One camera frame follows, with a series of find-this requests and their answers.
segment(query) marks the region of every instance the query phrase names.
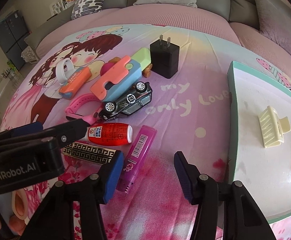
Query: orange toy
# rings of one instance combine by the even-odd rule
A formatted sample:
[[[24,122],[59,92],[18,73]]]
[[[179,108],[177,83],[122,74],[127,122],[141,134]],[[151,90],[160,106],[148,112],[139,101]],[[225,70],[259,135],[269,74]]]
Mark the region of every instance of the orange toy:
[[[89,67],[77,69],[68,81],[59,89],[59,94],[63,98],[71,100],[91,75]]]
[[[129,63],[131,58],[129,56],[124,56],[120,59],[112,68],[112,71],[107,71],[102,75],[90,88],[90,91],[99,99],[105,99],[107,95],[107,90],[105,85],[108,82],[112,84],[118,84],[125,76],[129,74],[129,70],[126,69],[125,65]]]
[[[121,58],[119,58],[119,57],[114,57],[113,59],[109,60],[109,63],[117,63],[117,62],[119,62],[120,59]]]
[[[148,78],[151,75],[151,68],[152,64],[148,65],[143,71],[142,71],[142,76],[145,78]]]

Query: patterned pillow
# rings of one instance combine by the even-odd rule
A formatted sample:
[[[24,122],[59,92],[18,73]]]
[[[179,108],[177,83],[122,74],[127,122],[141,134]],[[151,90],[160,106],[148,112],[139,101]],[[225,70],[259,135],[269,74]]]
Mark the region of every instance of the patterned pillow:
[[[101,11],[103,1],[104,0],[75,0],[71,20]]]

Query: black toy car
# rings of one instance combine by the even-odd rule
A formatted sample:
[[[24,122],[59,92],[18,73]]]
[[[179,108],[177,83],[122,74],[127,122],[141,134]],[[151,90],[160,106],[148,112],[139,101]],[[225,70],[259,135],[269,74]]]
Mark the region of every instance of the black toy car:
[[[127,117],[150,103],[151,100],[152,88],[150,83],[138,81],[116,101],[105,102],[104,109],[99,113],[99,117],[104,121]]]

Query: toy car wheel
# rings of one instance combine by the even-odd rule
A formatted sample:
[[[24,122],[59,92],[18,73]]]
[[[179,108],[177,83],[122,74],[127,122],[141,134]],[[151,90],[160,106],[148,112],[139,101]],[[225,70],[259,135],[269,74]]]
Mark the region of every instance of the toy car wheel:
[[[135,90],[142,93],[144,91],[146,91],[146,85],[145,83],[139,81],[135,84]]]
[[[104,110],[107,113],[112,113],[115,110],[115,104],[113,102],[108,102],[104,106]]]

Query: barcode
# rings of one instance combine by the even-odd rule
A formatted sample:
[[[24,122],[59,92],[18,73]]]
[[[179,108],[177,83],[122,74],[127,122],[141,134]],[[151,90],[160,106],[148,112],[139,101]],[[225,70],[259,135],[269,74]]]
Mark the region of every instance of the barcode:
[[[138,158],[142,149],[143,149],[143,146],[145,145],[145,142],[146,140],[148,139],[148,137],[146,135],[141,135],[136,146],[134,147],[134,150],[132,152],[132,156]]]

